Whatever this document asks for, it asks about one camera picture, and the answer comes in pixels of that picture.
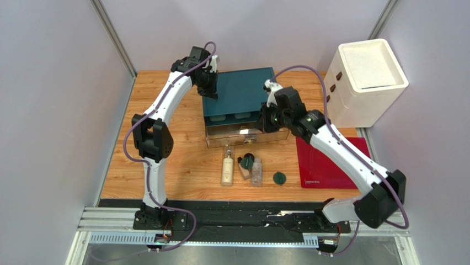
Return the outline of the teal drawer organizer box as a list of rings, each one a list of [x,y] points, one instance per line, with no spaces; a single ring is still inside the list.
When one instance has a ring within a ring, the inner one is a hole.
[[[264,82],[275,75],[272,67],[228,71],[218,74],[217,99],[203,97],[206,127],[256,122],[268,95]]]

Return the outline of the clear small cosmetic bottle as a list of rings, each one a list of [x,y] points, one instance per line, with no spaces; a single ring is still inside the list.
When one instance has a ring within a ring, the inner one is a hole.
[[[262,178],[263,178],[263,164],[261,158],[256,157],[254,159],[253,167],[251,169],[251,185],[254,187],[261,187],[262,186]]]

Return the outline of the white pump lotion bottle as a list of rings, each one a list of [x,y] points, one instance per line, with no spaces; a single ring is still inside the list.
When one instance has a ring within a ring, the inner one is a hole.
[[[222,160],[221,186],[230,187],[233,185],[234,159],[233,150],[226,146]]]

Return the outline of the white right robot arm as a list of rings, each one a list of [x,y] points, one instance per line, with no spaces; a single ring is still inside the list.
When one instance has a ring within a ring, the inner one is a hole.
[[[261,115],[256,128],[264,133],[273,133],[281,128],[326,155],[356,185],[360,196],[347,199],[330,198],[316,210],[323,225],[341,221],[361,221],[371,228],[378,228],[389,221],[397,210],[402,212],[404,225],[409,227],[409,219],[404,210],[405,175],[393,172],[378,165],[367,157],[339,131],[319,110],[307,111],[300,95],[293,87],[282,87],[277,83],[267,83],[263,87],[268,99],[261,105]]]

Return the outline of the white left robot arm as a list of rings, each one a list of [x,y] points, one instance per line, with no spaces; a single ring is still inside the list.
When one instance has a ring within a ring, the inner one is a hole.
[[[135,213],[134,229],[163,229],[169,223],[165,192],[165,167],[174,147],[169,131],[171,118],[182,98],[193,87],[203,97],[217,98],[217,63],[215,51],[192,47],[189,56],[176,60],[158,97],[142,114],[132,117],[129,135],[133,136],[145,170],[145,194],[140,209]]]

